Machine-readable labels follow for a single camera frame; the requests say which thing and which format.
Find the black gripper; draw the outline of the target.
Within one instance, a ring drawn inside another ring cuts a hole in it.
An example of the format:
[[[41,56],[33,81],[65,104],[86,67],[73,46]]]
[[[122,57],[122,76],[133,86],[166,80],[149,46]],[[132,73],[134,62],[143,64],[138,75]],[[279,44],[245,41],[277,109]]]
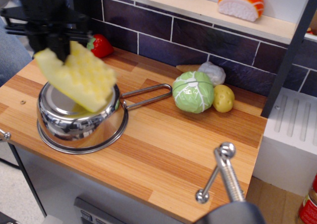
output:
[[[89,17],[67,7],[51,14],[26,13],[22,7],[11,7],[2,9],[0,15],[7,22],[5,28],[9,34],[27,36],[35,51],[50,48],[62,62],[70,54],[70,41],[87,43],[92,38]]]

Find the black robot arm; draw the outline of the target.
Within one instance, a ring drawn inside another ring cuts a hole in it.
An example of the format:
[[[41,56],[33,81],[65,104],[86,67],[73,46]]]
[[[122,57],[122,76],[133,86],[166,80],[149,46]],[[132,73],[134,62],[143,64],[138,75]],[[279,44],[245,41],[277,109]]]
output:
[[[20,0],[21,5],[2,9],[6,32],[27,36],[34,52],[49,48],[65,61],[70,42],[87,43],[91,38],[87,15],[71,9],[67,0]]]

